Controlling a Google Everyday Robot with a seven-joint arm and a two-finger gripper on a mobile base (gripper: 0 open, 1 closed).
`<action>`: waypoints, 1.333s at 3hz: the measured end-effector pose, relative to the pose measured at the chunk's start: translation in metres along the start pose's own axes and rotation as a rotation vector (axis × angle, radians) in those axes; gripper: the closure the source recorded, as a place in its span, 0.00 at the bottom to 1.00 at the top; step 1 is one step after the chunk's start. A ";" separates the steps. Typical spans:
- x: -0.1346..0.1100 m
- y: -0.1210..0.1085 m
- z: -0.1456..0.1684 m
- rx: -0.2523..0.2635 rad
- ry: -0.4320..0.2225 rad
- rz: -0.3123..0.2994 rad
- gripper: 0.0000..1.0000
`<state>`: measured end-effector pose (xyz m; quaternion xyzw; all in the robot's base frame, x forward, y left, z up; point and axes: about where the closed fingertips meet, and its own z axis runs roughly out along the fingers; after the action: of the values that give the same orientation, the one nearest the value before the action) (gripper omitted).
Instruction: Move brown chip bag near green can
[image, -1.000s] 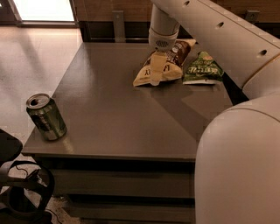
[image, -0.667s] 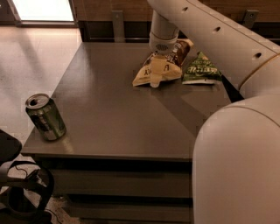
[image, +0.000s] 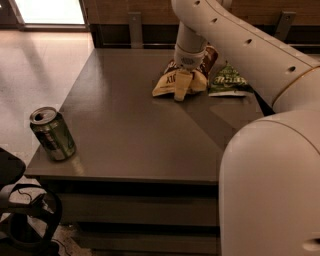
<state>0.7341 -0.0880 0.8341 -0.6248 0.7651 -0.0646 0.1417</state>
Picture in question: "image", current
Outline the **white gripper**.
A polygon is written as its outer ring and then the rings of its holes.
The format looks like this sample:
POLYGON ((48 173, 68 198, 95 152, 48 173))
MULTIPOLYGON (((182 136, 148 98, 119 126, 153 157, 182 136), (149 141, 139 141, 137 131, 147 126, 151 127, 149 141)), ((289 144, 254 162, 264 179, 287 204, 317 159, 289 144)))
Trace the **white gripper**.
POLYGON ((176 101, 184 100, 193 79, 193 75, 189 71, 192 71, 201 65, 204 54, 205 51, 190 53, 183 50, 178 45, 175 46, 174 61, 179 68, 182 68, 176 72, 175 76, 174 99, 176 101))

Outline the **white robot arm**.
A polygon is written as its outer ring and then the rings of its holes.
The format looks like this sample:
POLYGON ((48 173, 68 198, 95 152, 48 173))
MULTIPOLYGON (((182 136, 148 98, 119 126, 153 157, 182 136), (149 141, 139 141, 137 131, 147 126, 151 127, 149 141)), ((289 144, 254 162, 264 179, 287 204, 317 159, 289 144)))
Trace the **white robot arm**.
POLYGON ((171 0, 175 60, 193 69, 208 41, 272 108, 221 161, 222 256, 320 256, 319 64, 229 13, 221 0, 171 0))

